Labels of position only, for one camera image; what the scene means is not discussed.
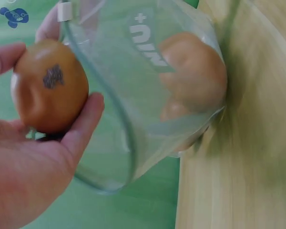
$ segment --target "fingernail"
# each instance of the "fingernail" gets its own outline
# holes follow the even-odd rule
[[[104,103],[104,96],[99,92],[94,92],[93,97],[97,100],[101,100]]]

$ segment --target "tomato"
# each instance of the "tomato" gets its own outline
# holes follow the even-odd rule
[[[227,86],[226,67],[215,49],[190,32],[167,38],[159,49],[175,69],[173,73],[159,75],[175,99],[196,112],[222,105]]]
[[[71,49],[54,40],[27,48],[14,66],[11,96],[25,125],[45,134],[68,129],[89,93],[83,67]]]

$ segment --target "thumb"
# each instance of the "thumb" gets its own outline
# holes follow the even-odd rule
[[[0,75],[11,69],[25,52],[24,43],[14,43],[0,47]]]
[[[50,10],[35,35],[35,42],[44,39],[58,40],[60,35],[60,23],[57,21],[57,4]]]

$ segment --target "orange tomato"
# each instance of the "orange tomato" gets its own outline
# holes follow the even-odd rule
[[[28,47],[14,66],[11,95],[20,119],[38,132],[69,128],[88,98],[84,69],[69,47],[43,40]]]

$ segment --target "hand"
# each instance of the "hand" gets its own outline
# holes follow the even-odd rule
[[[0,74],[12,68],[26,47],[0,47]],[[36,219],[66,189],[104,109],[91,94],[70,131],[58,141],[26,139],[20,121],[0,120],[0,229],[18,229]]]

